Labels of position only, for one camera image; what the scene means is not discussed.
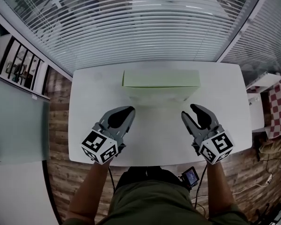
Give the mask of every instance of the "camera screen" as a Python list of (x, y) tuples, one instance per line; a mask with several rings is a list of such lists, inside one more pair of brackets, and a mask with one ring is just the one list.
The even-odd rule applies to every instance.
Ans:
[(194, 184), (195, 182), (198, 181), (196, 175), (194, 174), (193, 170), (190, 170), (186, 173), (186, 177), (190, 183), (190, 185)]

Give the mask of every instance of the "floor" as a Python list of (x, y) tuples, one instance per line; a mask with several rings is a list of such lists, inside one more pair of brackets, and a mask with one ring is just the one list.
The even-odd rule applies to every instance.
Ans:
[[(58, 212), (65, 219), (68, 205), (75, 191), (83, 182), (91, 165), (72, 162), (68, 155), (68, 114), (69, 100), (72, 83), (62, 75), (50, 69), (45, 95), (51, 99), (50, 105), (50, 157), (47, 161), (50, 184)], [(166, 169), (176, 175), (180, 175), (189, 167), (194, 166), (199, 177), (203, 172), (206, 162), (196, 162), (183, 165), (168, 166)], [(264, 185), (269, 177), (266, 171), (266, 162), (258, 162), (254, 149), (247, 149), (232, 154), (222, 161), (228, 183), (233, 193), (254, 185)], [(261, 211), (267, 203), (270, 206), (281, 202), (281, 169), (276, 169), (277, 160), (268, 161), (268, 170), (273, 173), (272, 182), (267, 187), (254, 186), (239, 194), (235, 194), (235, 200), (239, 208), (246, 214), (250, 221), (256, 220), (255, 210)], [(112, 175), (115, 183), (118, 182), (126, 167), (112, 167)], [(196, 189), (190, 192), (191, 198), (195, 198)], [(112, 198), (113, 189), (111, 179), (108, 176), (99, 204), (96, 222), (107, 215)], [(199, 196), (207, 196), (207, 176), (203, 178)], [(198, 204), (206, 210), (208, 217), (207, 198), (199, 198)], [(201, 207), (198, 211), (204, 214)]]

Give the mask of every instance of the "red and white checkered cloth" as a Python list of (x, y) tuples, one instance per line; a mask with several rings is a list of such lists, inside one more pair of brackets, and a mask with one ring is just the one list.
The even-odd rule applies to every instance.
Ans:
[(281, 80), (269, 91), (269, 101), (271, 106), (272, 123), (268, 138), (272, 139), (281, 135)]

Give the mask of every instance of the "olive green shirt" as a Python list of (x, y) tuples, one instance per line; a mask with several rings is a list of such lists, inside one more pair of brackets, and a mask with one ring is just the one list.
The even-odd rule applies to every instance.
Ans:
[[(148, 180), (128, 184), (117, 189), (108, 216), (99, 225), (248, 225), (246, 216), (232, 205), (230, 210), (210, 217), (197, 212), (189, 192), (178, 185)], [(76, 218), (63, 225), (85, 225)]]

